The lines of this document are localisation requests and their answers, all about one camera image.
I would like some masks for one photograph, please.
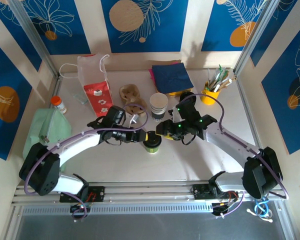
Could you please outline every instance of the paper cup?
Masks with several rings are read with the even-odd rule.
[[[164,118],[168,107],[168,97],[163,93],[155,93],[150,97],[151,116],[155,121]]]

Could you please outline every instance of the red paper bag label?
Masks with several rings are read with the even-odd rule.
[[[97,117],[105,116],[114,105],[106,81],[83,86]]]

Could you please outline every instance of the green jar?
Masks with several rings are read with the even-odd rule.
[[[143,142],[143,145],[148,153],[155,154],[162,142],[161,136],[157,135],[155,131],[148,131],[147,135],[148,139]]]

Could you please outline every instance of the blue napkin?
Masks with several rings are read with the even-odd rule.
[[[154,65],[152,71],[160,93],[169,94],[194,87],[183,63]]]

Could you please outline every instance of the orange circle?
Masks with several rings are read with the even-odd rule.
[[[19,113],[20,102],[17,92],[9,86],[0,87],[0,119],[6,123],[14,122]]]
[[[247,22],[245,25],[241,25],[241,26],[237,27],[231,33],[230,44],[234,47],[245,46],[255,25],[256,25],[256,22],[250,21],[250,22]]]
[[[54,40],[57,39],[57,34],[56,34],[54,31],[48,30],[48,31],[46,31],[46,32],[44,33],[44,35],[45,35],[45,37],[46,37],[47,39],[49,39],[50,41],[54,41]]]
[[[59,104],[61,104],[62,100],[59,96],[53,96],[50,100],[50,103],[54,106],[58,106]]]
[[[291,95],[288,98],[288,107],[292,110],[296,109],[298,107],[298,97],[297,96]]]
[[[216,0],[216,3],[219,5],[225,4],[227,0]]]
[[[144,22],[142,9],[131,0],[117,1],[109,11],[109,18],[113,27],[120,32],[134,31]]]

